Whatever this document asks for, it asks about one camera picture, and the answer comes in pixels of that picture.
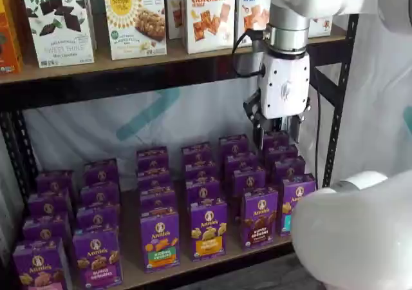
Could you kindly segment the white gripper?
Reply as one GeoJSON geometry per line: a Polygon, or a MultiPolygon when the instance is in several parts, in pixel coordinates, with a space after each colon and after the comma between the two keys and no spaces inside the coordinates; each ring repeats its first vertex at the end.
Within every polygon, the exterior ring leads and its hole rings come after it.
{"type": "Polygon", "coordinates": [[[305,121],[304,113],[312,108],[308,98],[310,56],[275,57],[265,52],[261,62],[264,74],[258,77],[258,88],[246,101],[243,109],[253,125],[253,141],[263,149],[265,131],[273,128],[273,120],[290,117],[288,133],[299,142],[299,131],[305,121]]]}

